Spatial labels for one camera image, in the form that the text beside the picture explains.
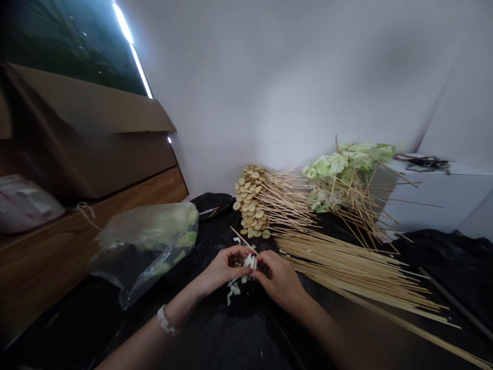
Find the white wall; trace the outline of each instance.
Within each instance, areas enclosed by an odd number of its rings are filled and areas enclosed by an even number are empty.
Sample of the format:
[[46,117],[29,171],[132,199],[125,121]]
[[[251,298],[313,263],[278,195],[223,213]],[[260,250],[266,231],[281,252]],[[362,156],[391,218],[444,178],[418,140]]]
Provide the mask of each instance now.
[[[467,36],[419,153],[493,172],[493,17],[484,12]],[[493,241],[493,193],[458,227]]]
[[193,194],[339,141],[413,151],[481,0],[118,0]]

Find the string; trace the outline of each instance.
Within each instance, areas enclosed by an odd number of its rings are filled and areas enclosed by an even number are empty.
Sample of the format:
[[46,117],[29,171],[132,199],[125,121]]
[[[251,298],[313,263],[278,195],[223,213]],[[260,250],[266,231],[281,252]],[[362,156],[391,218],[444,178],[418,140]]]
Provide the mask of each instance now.
[[102,230],[99,226],[95,225],[91,219],[89,218],[89,216],[86,214],[86,212],[84,212],[85,209],[89,209],[89,211],[91,212],[91,217],[92,218],[96,218],[96,214],[94,213],[94,209],[92,209],[91,206],[88,206],[86,202],[80,202],[79,204],[77,204],[77,207],[75,208],[77,211],[79,211],[80,213],[82,213],[82,215],[84,216],[84,218],[87,220],[87,222],[89,222],[90,225],[94,226],[96,229],[98,230]]

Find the clear plastic bag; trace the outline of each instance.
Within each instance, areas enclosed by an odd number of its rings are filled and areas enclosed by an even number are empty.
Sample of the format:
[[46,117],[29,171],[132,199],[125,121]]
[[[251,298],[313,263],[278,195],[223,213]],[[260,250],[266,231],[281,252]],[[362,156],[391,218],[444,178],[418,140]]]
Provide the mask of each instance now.
[[199,212],[193,203],[136,207],[99,233],[100,250],[88,265],[120,288],[125,310],[195,246]]

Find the white beaded bracelet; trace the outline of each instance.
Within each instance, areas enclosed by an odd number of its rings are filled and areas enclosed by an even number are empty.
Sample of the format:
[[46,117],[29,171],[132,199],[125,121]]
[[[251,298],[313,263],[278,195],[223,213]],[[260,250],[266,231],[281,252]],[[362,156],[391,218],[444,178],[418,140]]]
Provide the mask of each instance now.
[[159,324],[163,328],[165,332],[168,334],[171,334],[172,337],[178,335],[178,331],[169,323],[168,319],[164,315],[164,307],[166,305],[163,305],[159,310],[158,310],[158,320]]

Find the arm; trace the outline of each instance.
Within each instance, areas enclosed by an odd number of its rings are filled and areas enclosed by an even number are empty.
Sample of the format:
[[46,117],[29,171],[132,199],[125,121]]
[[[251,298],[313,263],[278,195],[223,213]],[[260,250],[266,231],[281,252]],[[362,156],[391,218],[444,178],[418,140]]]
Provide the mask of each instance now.
[[273,251],[257,256],[259,263],[269,267],[269,277],[261,271],[251,276],[260,282],[271,298],[292,317],[298,320],[320,343],[337,367],[357,370],[370,366],[352,353],[342,330],[324,309],[303,289],[293,267]]
[[[234,261],[242,262],[252,253],[250,249],[235,246],[222,249],[211,264],[190,284],[188,284],[164,308],[169,323],[179,329],[200,300],[211,294],[229,280],[249,275],[249,267],[233,267]],[[161,327],[154,316],[134,335],[106,358],[97,370],[134,370],[150,368],[162,354],[163,347],[173,340]]]

